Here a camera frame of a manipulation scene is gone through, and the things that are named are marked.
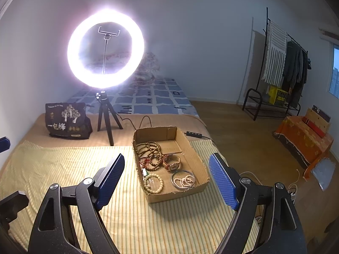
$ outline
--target black bag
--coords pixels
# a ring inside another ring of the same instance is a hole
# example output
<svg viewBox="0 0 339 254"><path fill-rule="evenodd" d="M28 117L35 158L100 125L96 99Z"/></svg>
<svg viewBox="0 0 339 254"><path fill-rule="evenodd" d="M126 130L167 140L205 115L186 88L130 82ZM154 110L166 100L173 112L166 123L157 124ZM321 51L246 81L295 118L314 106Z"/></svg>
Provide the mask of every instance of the black bag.
<svg viewBox="0 0 339 254"><path fill-rule="evenodd" d="M85 103L47 103L45 123L50 136L88 139L92 133Z"/></svg>

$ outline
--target screw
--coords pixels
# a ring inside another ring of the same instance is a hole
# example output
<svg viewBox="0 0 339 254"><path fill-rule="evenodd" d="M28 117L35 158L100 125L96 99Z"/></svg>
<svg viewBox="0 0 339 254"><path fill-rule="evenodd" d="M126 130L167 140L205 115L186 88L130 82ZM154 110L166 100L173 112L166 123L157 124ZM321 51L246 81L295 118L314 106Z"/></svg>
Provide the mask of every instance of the screw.
<svg viewBox="0 0 339 254"><path fill-rule="evenodd" d="M84 180L84 184L88 185L88 184L92 183L92 181L93 180L90 177L88 177Z"/></svg>
<svg viewBox="0 0 339 254"><path fill-rule="evenodd" d="M250 184L251 183L251 180L248 178L248 177L243 177L241 179L241 182L244 183L244 184Z"/></svg>
<svg viewBox="0 0 339 254"><path fill-rule="evenodd" d="M57 183L53 183L51 186L50 186L50 189L51 190L55 190L55 189L57 189L58 188L58 184Z"/></svg>
<svg viewBox="0 0 339 254"><path fill-rule="evenodd" d="M276 184L276 188L278 188L278 189L284 189L284 184L278 182L278 183Z"/></svg>

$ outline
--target orange cloth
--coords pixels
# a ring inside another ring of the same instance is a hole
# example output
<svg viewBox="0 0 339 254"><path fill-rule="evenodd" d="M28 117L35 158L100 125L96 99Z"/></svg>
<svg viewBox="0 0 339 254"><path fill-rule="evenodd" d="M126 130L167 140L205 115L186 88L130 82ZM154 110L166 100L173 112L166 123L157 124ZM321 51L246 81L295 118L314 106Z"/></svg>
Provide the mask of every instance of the orange cloth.
<svg viewBox="0 0 339 254"><path fill-rule="evenodd" d="M305 179L310 177L310 171L321 159L328 157L333 143L333 137L330 134L327 133L321 138L302 121L302 116L286 117L274 134L284 135L310 164L305 170Z"/></svg>

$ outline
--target blue checkered bedding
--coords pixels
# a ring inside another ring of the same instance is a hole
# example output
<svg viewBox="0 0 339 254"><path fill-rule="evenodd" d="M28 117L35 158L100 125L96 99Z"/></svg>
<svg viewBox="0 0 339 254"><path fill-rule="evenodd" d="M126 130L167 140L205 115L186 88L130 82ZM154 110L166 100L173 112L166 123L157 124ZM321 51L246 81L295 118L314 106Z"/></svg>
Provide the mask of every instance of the blue checkered bedding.
<svg viewBox="0 0 339 254"><path fill-rule="evenodd" d="M150 85L119 85L105 89L118 114L190 114L198 116L196 109L172 78L158 77ZM99 113L95 95L98 89L82 90L67 102L85 102L87 114Z"/></svg>

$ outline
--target tripod leg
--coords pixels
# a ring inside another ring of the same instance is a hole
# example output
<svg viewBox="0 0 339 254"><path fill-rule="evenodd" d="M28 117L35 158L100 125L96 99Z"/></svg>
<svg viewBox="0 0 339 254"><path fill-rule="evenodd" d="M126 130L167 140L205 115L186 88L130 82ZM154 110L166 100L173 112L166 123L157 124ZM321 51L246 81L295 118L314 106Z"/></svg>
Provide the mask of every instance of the tripod leg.
<svg viewBox="0 0 339 254"><path fill-rule="evenodd" d="M105 124L106 124L106 131L107 131L107 135L108 135L108 140L110 142L110 145L114 146L113 135L112 135L112 127L111 127L111 121L110 121L110 112L108 111L108 106L104 105L102 110L103 110L103 113L104 113L104 119L105 119Z"/></svg>
<svg viewBox="0 0 339 254"><path fill-rule="evenodd" d="M114 109L113 109L113 106L112 106L112 104L111 103L109 103L108 104L108 109L110 110L110 112L111 112L111 114L112 114L112 116L114 117L114 119L115 119L115 121L116 121L116 123L118 124L118 126L119 126L119 129L123 129L123 127L122 127L122 125L121 125L121 123L120 123L120 121L119 121L119 119L118 119L118 116L117 116L117 113L114 111Z"/></svg>
<svg viewBox="0 0 339 254"><path fill-rule="evenodd" d="M100 104L100 107L99 107L99 118L98 118L98 132L101 129L101 120L102 120L102 105Z"/></svg>

